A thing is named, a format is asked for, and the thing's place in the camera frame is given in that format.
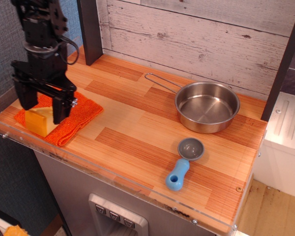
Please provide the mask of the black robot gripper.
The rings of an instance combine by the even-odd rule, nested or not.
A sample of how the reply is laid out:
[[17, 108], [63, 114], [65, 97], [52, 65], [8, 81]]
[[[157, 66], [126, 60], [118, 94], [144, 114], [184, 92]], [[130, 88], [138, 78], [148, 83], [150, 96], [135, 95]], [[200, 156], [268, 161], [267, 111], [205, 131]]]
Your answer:
[[53, 97], [54, 124], [60, 124], [69, 117], [78, 100], [74, 96], [76, 86], [66, 77], [67, 45], [58, 44], [53, 48], [25, 46], [28, 61], [11, 63], [20, 104], [24, 110], [33, 108], [38, 104], [38, 92]]

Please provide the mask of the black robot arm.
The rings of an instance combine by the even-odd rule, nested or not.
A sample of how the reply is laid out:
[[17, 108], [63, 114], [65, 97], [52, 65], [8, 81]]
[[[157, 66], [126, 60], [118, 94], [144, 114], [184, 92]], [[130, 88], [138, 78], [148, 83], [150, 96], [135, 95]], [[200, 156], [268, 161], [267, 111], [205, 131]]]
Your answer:
[[70, 63], [67, 45], [76, 43], [63, 34], [68, 30], [67, 18], [57, 0], [14, 0], [28, 60], [14, 60], [13, 81], [19, 101], [25, 110], [38, 104], [37, 94], [52, 99], [54, 124], [69, 117], [77, 104], [76, 86], [66, 77]]

